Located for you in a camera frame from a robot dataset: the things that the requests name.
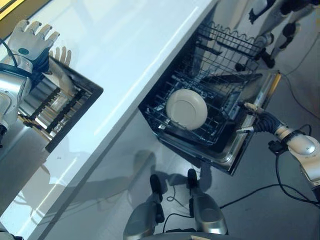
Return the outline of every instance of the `dishwasher rack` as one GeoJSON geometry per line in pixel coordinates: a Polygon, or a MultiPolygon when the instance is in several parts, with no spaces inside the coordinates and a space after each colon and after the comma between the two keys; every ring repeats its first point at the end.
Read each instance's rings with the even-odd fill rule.
{"type": "Polygon", "coordinates": [[[141,104],[152,130],[202,145],[216,143],[225,126],[237,116],[243,88],[259,77],[254,57],[261,49],[254,42],[253,37],[214,22],[201,24],[181,50],[182,57],[173,60],[170,73],[160,77],[155,90],[141,104]],[[179,89],[190,89],[204,99],[208,115],[200,128],[187,130],[167,117],[166,102],[179,89]]]}

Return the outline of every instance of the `dish rack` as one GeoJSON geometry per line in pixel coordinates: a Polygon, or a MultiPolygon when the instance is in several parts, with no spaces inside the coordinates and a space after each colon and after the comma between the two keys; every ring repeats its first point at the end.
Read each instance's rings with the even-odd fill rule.
{"type": "Polygon", "coordinates": [[[235,120],[243,88],[260,77],[254,57],[261,48],[254,42],[253,37],[214,22],[201,24],[139,107],[152,130],[196,144],[215,144],[235,120]],[[179,89],[197,92],[207,105],[207,119],[195,130],[166,115],[167,100],[179,89]]]}

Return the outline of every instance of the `kitchen counter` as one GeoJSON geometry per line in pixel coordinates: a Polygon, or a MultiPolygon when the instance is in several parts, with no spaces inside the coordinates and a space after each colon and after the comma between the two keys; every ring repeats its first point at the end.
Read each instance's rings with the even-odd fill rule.
{"type": "Polygon", "coordinates": [[[30,19],[60,32],[53,49],[71,50],[70,67],[103,93],[2,214],[0,221],[9,232],[38,239],[49,229],[57,216],[48,211],[59,211],[81,189],[215,2],[55,0],[30,19]],[[27,192],[32,204],[25,202],[27,192]]]}

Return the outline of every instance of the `cable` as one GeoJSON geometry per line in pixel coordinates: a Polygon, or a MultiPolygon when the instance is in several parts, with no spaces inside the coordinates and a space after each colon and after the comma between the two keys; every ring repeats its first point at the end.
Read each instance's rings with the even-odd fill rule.
{"type": "Polygon", "coordinates": [[[168,221],[168,219],[169,219],[172,215],[176,215],[176,216],[183,217],[183,218],[187,218],[187,219],[193,219],[192,216],[185,216],[185,215],[181,215],[181,214],[178,214],[178,213],[171,213],[171,214],[169,214],[169,215],[166,217],[166,219],[165,219],[165,221],[164,221],[164,225],[163,225],[163,229],[162,229],[162,233],[163,233],[163,234],[165,233],[165,230],[166,230],[167,221],[168,221]]]}
{"type": "Polygon", "coordinates": [[[306,54],[304,55],[304,57],[301,59],[300,63],[299,63],[293,70],[291,70],[290,72],[286,73],[285,75],[290,75],[290,74],[292,74],[294,71],[296,71],[296,70],[300,67],[300,65],[304,62],[304,60],[306,59],[306,57],[308,56],[308,54],[311,52],[312,48],[313,48],[314,45],[316,44],[316,42],[317,42],[317,40],[318,40],[318,38],[319,38],[319,35],[320,35],[320,33],[318,32],[318,34],[316,35],[316,38],[314,39],[314,41],[313,41],[310,49],[306,52],[306,54]]]}
{"type": "Polygon", "coordinates": [[[311,114],[312,116],[314,116],[316,119],[318,119],[320,121],[320,117],[318,117],[317,115],[315,115],[312,111],[310,111],[309,109],[307,109],[305,106],[303,106],[299,101],[298,99],[296,98],[295,94],[294,94],[294,91],[293,91],[293,88],[292,88],[292,85],[291,85],[291,82],[290,82],[290,79],[285,75],[283,74],[283,76],[285,76],[288,84],[289,84],[289,90],[291,92],[291,95],[293,97],[293,99],[295,100],[295,102],[302,108],[304,109],[306,112],[308,112],[309,114],[311,114]]]}
{"type": "Polygon", "coordinates": [[[311,136],[311,134],[312,134],[312,127],[311,127],[310,124],[304,124],[304,125],[302,125],[298,130],[301,130],[301,129],[305,128],[305,127],[309,127],[308,136],[311,136]]]}
{"type": "Polygon", "coordinates": [[[289,84],[289,89],[290,89],[290,92],[293,96],[293,99],[296,101],[296,103],[301,107],[303,108],[306,112],[308,112],[309,114],[311,114],[312,116],[314,116],[316,119],[318,119],[320,121],[320,117],[318,117],[317,115],[315,115],[313,112],[311,112],[310,110],[308,110],[305,106],[303,106],[296,98],[295,94],[294,94],[294,91],[293,91],[293,88],[292,88],[292,85],[290,83],[290,79],[288,78],[288,75],[292,74],[294,71],[296,71],[300,66],[301,64],[304,62],[304,60],[306,59],[306,57],[308,56],[308,54],[311,52],[312,48],[314,47],[314,45],[316,44],[318,38],[319,38],[319,35],[320,33],[317,34],[316,38],[314,39],[310,49],[306,52],[306,54],[303,56],[303,58],[301,59],[300,63],[293,69],[291,70],[290,72],[286,73],[286,74],[283,74],[283,76],[286,77],[286,80],[289,84]]]}
{"type": "Polygon", "coordinates": [[[11,49],[8,47],[8,45],[6,44],[6,42],[2,40],[2,38],[0,38],[0,43],[2,43],[2,44],[5,46],[5,48],[6,48],[7,52],[8,52],[8,55],[12,57],[14,66],[17,67],[17,66],[18,66],[18,63],[17,63],[17,60],[16,60],[14,54],[12,53],[11,49]]]}
{"type": "Polygon", "coordinates": [[[279,183],[279,186],[281,188],[281,190],[284,192],[284,194],[286,194],[288,197],[292,198],[292,199],[295,199],[295,200],[298,200],[298,201],[301,201],[301,202],[305,202],[305,203],[309,203],[309,204],[313,204],[315,205],[316,207],[318,207],[320,209],[320,206],[318,206],[318,204],[320,204],[320,202],[318,201],[311,201],[309,199],[302,199],[302,198],[299,198],[299,197],[296,197],[296,196],[293,196],[291,195],[290,193],[287,192],[287,190],[285,190],[285,188],[283,187],[283,184],[281,182],[281,179],[280,179],[280,174],[279,174],[279,154],[276,155],[275,157],[275,173],[276,173],[276,178],[278,180],[278,183],[279,183]]]}
{"type": "Polygon", "coordinates": [[[176,188],[175,188],[175,186],[172,186],[173,187],[173,196],[168,196],[167,198],[166,198],[166,200],[168,201],[168,202],[173,202],[173,201],[176,201],[181,207],[183,207],[183,208],[185,208],[185,209],[188,209],[188,208],[186,208],[181,202],[179,202],[177,199],[176,199],[176,188]]]}
{"type": "MultiPolygon", "coordinates": [[[[261,190],[272,188],[272,187],[276,187],[276,186],[280,186],[280,184],[270,184],[270,185],[267,185],[267,186],[260,187],[260,188],[258,188],[256,190],[248,193],[247,195],[244,195],[244,196],[242,196],[242,197],[240,197],[240,198],[238,198],[238,199],[236,199],[234,201],[231,201],[231,202],[228,202],[228,203],[222,205],[220,207],[220,209],[223,209],[223,208],[225,208],[225,207],[227,207],[229,205],[235,204],[235,203],[237,203],[237,202],[239,202],[239,201],[241,201],[241,200],[243,200],[243,199],[245,199],[245,198],[247,198],[247,197],[249,197],[249,196],[251,196],[251,195],[253,195],[253,194],[255,194],[255,193],[259,192],[259,191],[261,191],[261,190]]],[[[289,186],[289,185],[286,185],[286,184],[283,184],[282,186],[284,186],[284,187],[286,187],[288,189],[296,191],[300,196],[302,196],[303,198],[308,200],[308,198],[305,195],[303,195],[301,192],[299,192],[297,189],[293,188],[292,186],[289,186]]]]}

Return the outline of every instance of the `dishwasher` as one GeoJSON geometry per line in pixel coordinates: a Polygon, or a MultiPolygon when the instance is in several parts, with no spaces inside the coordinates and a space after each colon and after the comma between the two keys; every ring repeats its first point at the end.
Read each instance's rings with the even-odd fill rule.
{"type": "Polygon", "coordinates": [[[206,162],[232,175],[253,135],[236,130],[255,121],[238,103],[265,108],[281,78],[260,67],[259,52],[253,37],[203,21],[138,107],[158,140],[196,166],[206,162]],[[197,129],[167,116],[168,99],[181,89],[205,101],[207,117],[197,129]]]}

